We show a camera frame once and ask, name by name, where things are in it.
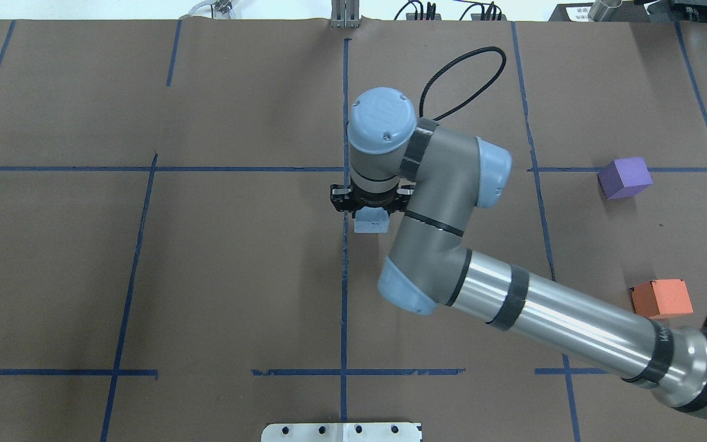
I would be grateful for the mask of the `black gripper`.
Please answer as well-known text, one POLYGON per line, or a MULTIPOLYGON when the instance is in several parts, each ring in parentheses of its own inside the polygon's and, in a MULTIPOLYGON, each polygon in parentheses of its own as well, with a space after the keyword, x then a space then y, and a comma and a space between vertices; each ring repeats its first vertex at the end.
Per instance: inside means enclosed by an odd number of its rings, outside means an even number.
POLYGON ((398 198, 400 179, 392 178, 384 181, 371 181, 364 178, 351 178, 351 199, 356 213, 362 207, 381 207, 389 214, 401 209, 398 198))

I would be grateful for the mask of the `silver and grey robot arm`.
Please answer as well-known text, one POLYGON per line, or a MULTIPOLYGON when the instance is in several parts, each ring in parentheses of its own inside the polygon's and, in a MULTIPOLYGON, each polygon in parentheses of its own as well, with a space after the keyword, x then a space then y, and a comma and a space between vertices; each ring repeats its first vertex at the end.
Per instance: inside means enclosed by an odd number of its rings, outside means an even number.
POLYGON ((507 259, 527 257, 518 223, 490 232, 496 252, 466 246, 469 219, 507 191, 512 156, 498 145, 416 115, 393 88, 362 93, 348 112, 350 201, 362 210, 404 215, 379 277, 379 293, 414 314, 449 306, 518 333, 646 389, 663 405, 707 419, 707 318, 673 328, 640 313, 656 281, 632 288, 632 308, 608 304, 605 290, 558 282, 552 246, 547 276, 507 259))

